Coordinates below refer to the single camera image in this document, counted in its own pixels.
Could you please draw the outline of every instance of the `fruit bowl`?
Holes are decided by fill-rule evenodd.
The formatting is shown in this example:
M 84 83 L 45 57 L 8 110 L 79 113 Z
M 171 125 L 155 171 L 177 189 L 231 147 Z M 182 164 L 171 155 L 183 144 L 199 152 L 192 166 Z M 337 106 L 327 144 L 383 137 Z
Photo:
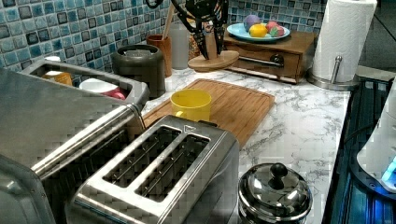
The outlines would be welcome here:
M 272 37 L 269 34 L 267 34 L 265 37 L 251 37 L 250 34 L 246 32 L 244 23 L 236 23 L 227 27 L 227 31 L 228 33 L 230 33 L 230 35 L 234 35 L 238 38 L 250 40 L 254 42 L 270 42 L 284 38 L 290 34 L 290 30 L 285 27 L 283 27 L 283 29 L 285 30 L 285 34 L 283 34 L 282 36 Z

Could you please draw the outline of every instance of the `paper towel roll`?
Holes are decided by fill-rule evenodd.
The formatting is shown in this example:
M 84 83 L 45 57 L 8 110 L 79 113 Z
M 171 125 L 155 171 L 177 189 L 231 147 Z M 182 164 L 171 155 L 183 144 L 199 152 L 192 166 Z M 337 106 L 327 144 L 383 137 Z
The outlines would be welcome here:
M 332 79 L 335 57 L 343 57 L 336 82 L 352 80 L 376 7 L 375 0 L 329 0 L 312 67 L 316 77 Z

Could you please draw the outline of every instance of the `tile backsplash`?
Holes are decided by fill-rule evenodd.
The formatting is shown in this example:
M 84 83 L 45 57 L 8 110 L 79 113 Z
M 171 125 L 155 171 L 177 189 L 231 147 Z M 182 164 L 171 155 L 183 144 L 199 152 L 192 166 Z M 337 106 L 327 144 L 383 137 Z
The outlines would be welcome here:
M 0 67 L 21 71 L 57 55 L 67 63 L 111 71 L 112 52 L 163 31 L 170 1 L 155 9 L 144 1 L 0 0 Z M 291 30 L 319 32 L 326 6 L 320 1 L 231 0 L 229 23 L 255 14 Z
M 243 22 L 253 14 L 291 30 L 319 33 L 326 4 L 327 0 L 231 0 L 229 22 Z

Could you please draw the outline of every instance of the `toaster slot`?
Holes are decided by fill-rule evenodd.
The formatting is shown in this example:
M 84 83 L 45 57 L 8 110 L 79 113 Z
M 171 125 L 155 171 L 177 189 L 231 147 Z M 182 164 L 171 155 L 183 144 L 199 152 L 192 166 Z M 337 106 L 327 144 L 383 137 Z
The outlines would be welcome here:
M 136 190 L 136 194 L 161 202 L 207 146 L 205 138 L 187 135 Z
M 103 177 L 114 185 L 128 187 L 179 135 L 180 131 L 161 127 Z

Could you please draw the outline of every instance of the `marble countertop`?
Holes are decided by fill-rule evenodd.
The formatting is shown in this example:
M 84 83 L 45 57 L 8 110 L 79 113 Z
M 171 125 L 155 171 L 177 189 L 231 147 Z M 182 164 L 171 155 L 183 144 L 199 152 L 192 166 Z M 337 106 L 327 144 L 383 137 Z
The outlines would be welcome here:
M 292 85 L 227 70 L 212 73 L 173 70 L 173 75 L 165 79 L 166 93 L 148 101 L 142 114 L 197 78 L 232 83 L 275 96 L 274 106 L 241 148 L 239 176 L 256 164 L 284 163 L 306 180 L 314 195 L 306 223 L 321 223 L 350 93 L 324 90 L 305 80 Z

